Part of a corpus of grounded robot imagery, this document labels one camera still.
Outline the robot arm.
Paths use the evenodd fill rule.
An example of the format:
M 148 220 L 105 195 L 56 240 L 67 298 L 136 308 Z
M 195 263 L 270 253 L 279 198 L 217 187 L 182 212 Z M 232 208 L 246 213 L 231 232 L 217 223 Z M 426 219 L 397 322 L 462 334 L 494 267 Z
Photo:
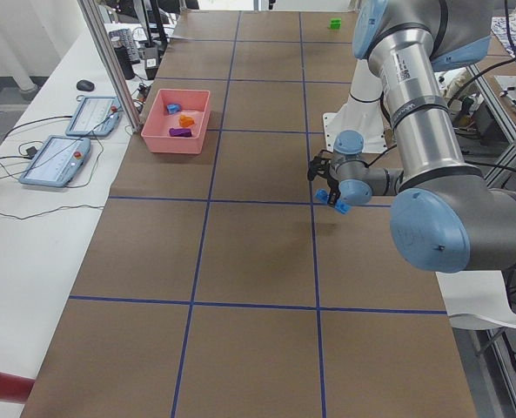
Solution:
M 309 164 L 329 185 L 318 200 L 339 212 L 392 197 L 392 240 L 421 270 L 516 270 L 516 192 L 488 187 L 465 162 L 435 77 L 486 56 L 492 17 L 480 1 L 365 2 L 353 53 L 380 82 L 402 168 L 368 165 L 354 130 Z

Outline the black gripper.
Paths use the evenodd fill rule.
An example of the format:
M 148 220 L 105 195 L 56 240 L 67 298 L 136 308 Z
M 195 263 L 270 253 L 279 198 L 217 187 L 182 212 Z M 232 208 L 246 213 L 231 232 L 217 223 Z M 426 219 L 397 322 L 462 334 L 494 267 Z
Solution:
M 331 152 L 319 152 L 308 163 L 307 179 L 312 182 L 316 177 L 325 179 L 330 191 L 327 197 L 327 205 L 336 206 L 340 197 L 338 181 L 331 175 Z

